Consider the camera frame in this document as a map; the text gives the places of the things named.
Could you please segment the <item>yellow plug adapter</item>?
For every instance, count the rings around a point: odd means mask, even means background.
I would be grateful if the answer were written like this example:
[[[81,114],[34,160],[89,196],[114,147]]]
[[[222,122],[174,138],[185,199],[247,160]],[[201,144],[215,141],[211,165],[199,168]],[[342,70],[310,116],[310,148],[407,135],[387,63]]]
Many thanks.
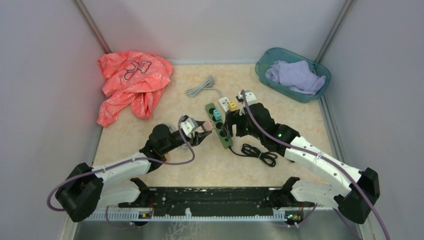
[[[230,111],[234,112],[237,110],[237,104],[231,100],[228,102],[228,108]]]

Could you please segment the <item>teal plug adapter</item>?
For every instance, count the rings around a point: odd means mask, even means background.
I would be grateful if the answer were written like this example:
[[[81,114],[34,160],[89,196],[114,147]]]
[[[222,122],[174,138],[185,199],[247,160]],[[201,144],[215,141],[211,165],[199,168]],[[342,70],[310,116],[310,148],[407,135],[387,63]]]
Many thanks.
[[[218,122],[222,120],[222,114],[219,109],[214,109],[212,114],[214,121]]]

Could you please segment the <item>green power strip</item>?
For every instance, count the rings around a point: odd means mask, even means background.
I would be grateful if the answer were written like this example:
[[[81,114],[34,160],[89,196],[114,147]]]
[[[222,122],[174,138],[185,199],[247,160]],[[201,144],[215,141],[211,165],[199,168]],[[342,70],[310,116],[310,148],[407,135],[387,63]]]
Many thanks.
[[[234,143],[233,140],[228,137],[227,131],[224,129],[224,122],[223,119],[221,118],[220,121],[215,121],[213,118],[213,110],[214,109],[218,109],[214,103],[208,103],[205,105],[205,111],[208,114],[210,120],[212,120],[214,126],[215,126],[215,131],[217,133],[217,136],[219,138],[219,141],[222,145],[222,147],[224,149],[229,149],[231,148]]]

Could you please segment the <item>white power strip with USB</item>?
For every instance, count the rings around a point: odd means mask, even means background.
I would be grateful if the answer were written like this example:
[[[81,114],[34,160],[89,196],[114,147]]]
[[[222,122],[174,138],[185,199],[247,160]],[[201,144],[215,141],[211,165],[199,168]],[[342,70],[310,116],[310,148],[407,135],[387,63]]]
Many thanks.
[[[229,98],[228,97],[222,97],[218,100],[220,106],[222,107],[222,109],[224,110],[224,112],[228,112],[229,110],[229,106],[228,106],[228,102],[229,102]]]

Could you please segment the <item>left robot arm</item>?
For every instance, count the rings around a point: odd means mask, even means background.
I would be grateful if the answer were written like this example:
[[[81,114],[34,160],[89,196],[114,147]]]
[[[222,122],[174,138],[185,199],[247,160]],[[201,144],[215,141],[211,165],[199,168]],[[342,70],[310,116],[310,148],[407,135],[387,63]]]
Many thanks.
[[[139,177],[162,165],[170,166],[167,154],[183,145],[191,152],[191,158],[178,164],[193,162],[193,147],[198,146],[214,128],[211,120],[198,121],[187,115],[180,118],[176,131],[171,131],[166,124],[158,124],[144,147],[133,155],[98,166],[78,164],[66,180],[48,194],[47,206],[56,212],[66,212],[75,223],[87,219],[97,209],[110,206],[152,208],[154,196]]]

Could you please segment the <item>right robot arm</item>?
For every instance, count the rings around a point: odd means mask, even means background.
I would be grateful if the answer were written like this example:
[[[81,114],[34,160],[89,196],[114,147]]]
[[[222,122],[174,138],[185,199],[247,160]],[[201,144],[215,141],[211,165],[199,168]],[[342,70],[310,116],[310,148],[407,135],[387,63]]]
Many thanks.
[[[298,131],[276,123],[262,103],[249,104],[241,109],[221,112],[213,103],[205,106],[207,130],[215,130],[222,142],[232,137],[252,136],[271,153],[308,168],[325,183],[309,182],[290,177],[272,194],[268,201],[273,208],[295,206],[301,202],[315,203],[336,209],[356,224],[364,224],[380,197],[377,172],[349,166],[319,150]]]

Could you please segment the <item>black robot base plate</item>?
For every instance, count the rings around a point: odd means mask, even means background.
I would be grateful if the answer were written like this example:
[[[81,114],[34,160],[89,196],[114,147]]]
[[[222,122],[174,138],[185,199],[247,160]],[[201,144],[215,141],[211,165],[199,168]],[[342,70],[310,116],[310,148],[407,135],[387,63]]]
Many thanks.
[[[186,209],[194,217],[262,217],[283,208],[313,206],[295,200],[280,187],[151,187],[135,201],[118,204],[147,208],[155,217],[183,216]]]

